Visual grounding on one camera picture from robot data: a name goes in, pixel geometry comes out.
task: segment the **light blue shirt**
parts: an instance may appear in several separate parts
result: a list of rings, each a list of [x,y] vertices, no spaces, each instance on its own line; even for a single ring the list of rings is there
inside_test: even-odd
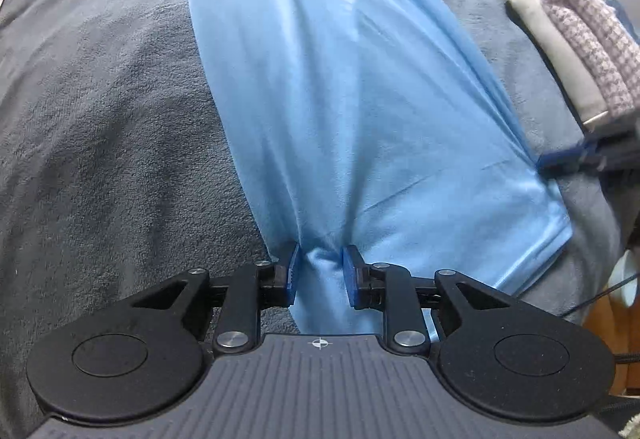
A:
[[[509,96],[442,0],[189,4],[258,228],[270,251],[305,252],[302,332],[382,329],[349,307],[342,245],[513,294],[571,236]]]

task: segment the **round black disc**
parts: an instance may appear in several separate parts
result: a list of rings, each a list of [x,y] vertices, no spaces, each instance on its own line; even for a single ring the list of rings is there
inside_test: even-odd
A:
[[[194,386],[202,368],[200,344],[168,311],[114,307],[37,343],[27,377],[47,411],[119,422],[170,405]]]
[[[515,421],[559,422],[607,394],[612,354],[587,330],[534,308],[472,315],[444,340],[438,366],[454,392],[478,408]]]

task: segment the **blue gripper pad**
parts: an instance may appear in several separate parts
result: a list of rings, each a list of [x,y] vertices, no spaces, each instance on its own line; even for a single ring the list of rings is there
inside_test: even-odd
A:
[[[356,267],[346,247],[342,249],[342,274],[344,275],[344,284],[347,288],[347,295],[349,296],[349,305],[356,307],[356,302],[358,301]]]
[[[296,289],[298,287],[298,277],[302,262],[302,253],[300,253],[300,245],[296,245],[296,249],[291,254],[291,259],[287,264],[287,301],[289,305],[293,305],[296,299]]]

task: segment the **pink knit fabric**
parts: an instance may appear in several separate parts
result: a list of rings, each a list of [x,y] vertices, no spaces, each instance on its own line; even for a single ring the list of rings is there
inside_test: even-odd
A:
[[[612,116],[640,107],[640,47],[603,0],[540,0],[590,71]]]

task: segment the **folded white towel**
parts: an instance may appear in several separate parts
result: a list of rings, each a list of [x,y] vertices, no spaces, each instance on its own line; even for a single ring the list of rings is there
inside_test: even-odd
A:
[[[556,70],[580,120],[593,127],[606,121],[607,104],[578,55],[542,9],[540,0],[508,0]]]

